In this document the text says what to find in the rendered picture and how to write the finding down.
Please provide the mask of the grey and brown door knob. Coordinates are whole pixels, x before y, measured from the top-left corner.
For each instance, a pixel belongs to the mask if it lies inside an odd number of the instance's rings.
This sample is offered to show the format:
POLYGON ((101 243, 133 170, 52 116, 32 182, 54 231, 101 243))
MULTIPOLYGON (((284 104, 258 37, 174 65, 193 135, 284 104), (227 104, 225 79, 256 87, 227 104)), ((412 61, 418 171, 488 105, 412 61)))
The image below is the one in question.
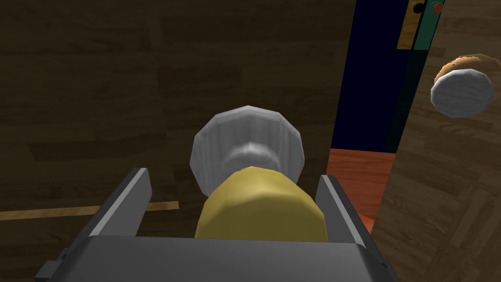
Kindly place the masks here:
POLYGON ((431 103, 449 118, 471 118, 501 98, 501 61, 481 53, 445 64, 431 88, 431 103))

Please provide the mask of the light brown wooden door leaf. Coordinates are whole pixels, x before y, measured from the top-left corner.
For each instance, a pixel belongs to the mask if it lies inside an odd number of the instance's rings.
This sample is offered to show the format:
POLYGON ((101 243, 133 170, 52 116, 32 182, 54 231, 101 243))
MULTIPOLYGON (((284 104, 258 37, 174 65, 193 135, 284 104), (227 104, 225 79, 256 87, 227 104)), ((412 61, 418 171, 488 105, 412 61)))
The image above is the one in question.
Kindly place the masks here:
POLYGON ((501 98, 468 119, 430 102, 476 53, 501 60, 501 0, 445 0, 372 229, 400 282, 501 282, 501 98))

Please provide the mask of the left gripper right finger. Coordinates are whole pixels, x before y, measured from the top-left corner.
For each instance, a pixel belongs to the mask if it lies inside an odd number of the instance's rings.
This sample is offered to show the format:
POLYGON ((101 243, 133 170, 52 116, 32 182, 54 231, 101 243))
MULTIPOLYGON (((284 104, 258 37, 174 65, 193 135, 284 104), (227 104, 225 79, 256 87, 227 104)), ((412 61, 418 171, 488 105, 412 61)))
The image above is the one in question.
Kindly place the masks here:
POLYGON ((371 247, 367 228, 334 176, 320 177, 315 202, 324 215, 328 242, 371 247))

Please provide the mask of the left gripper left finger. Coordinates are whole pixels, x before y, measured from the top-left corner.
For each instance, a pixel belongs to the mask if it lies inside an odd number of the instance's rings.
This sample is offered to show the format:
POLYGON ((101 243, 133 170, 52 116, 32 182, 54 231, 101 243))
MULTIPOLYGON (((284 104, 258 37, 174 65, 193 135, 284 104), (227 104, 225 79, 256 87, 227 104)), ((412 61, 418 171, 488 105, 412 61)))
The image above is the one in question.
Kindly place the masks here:
POLYGON ((83 228, 83 237, 135 236, 152 196, 147 168, 133 168, 83 228))

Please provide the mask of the grey and yellow door knob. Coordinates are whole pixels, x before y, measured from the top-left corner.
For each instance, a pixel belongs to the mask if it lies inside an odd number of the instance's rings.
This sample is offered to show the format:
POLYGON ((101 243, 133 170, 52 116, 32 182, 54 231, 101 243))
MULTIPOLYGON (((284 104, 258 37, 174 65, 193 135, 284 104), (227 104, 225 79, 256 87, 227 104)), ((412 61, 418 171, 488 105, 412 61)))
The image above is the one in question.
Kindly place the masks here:
POLYGON ((300 133, 280 113, 244 106, 215 115, 190 158, 207 196, 195 237, 326 242, 323 213, 297 185, 303 166, 300 133))

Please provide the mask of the dark brown wooden door leaf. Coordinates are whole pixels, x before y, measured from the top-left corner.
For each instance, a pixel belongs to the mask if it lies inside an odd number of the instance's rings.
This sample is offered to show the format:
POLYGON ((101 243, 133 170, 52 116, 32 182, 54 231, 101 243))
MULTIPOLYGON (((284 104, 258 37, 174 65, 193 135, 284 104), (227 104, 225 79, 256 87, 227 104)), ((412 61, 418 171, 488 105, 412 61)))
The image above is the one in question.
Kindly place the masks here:
POLYGON ((252 105, 302 138, 298 185, 327 167, 356 0, 0 0, 0 212, 99 206, 131 168, 141 236, 192 237, 197 132, 252 105))

